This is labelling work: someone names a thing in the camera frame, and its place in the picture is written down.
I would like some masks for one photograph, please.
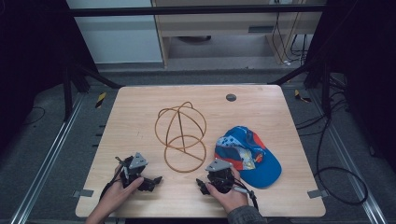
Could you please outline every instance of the aluminum rail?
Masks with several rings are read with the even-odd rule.
[[[69,134],[73,123],[76,120],[77,114],[81,108],[82,101],[84,99],[85,94],[79,93],[74,105],[75,110],[73,111],[70,119],[65,121],[61,127],[61,130],[58,132],[50,150],[47,154],[46,159],[44,159],[37,175],[35,176],[35,180],[30,186],[28,192],[25,194],[23,201],[18,207],[17,211],[14,213],[14,216],[10,220],[11,224],[23,224],[26,222],[29,217],[33,206],[35,205],[35,201],[38,198],[41,190],[44,187],[44,184],[47,181],[47,178],[52,170],[52,166],[55,164],[56,159],[58,158],[59,152],[61,151],[64,141],[66,140],[67,135]]]

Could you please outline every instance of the tape marker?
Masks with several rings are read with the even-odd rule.
[[[311,102],[311,99],[310,98],[307,98],[307,97],[302,97],[301,95],[300,95],[300,92],[299,91],[297,91],[297,90],[295,90],[294,91],[294,98],[296,98],[297,100],[302,100],[302,101],[304,101],[304,102],[306,102],[306,103],[310,103]]]
[[[103,101],[105,100],[106,97],[106,93],[102,92],[100,93],[99,97],[98,97],[98,101],[96,102],[95,108],[100,108]]]

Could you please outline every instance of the human hand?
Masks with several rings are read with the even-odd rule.
[[[240,180],[239,172],[231,167],[233,171],[233,177],[237,180]],[[227,193],[220,193],[213,185],[206,183],[206,188],[209,191],[210,195],[212,195],[215,199],[219,201],[219,203],[223,206],[225,212],[229,214],[235,208],[248,205],[248,196],[246,193],[241,193],[234,189],[231,189]]]
[[[132,182],[127,188],[122,186],[120,181],[115,181],[113,185],[107,189],[105,195],[100,200],[99,204],[93,209],[88,216],[85,223],[104,223],[105,219],[119,208],[131,194],[134,194],[137,188],[143,183],[144,178],[139,177]]]

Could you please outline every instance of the baseball cap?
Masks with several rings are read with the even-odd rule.
[[[282,173],[279,161],[260,137],[244,126],[233,127],[218,139],[215,158],[232,163],[241,178],[257,189],[269,187]]]

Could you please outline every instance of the sleeve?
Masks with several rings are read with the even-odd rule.
[[[265,218],[252,206],[245,205],[235,208],[228,216],[229,224],[265,224]]]

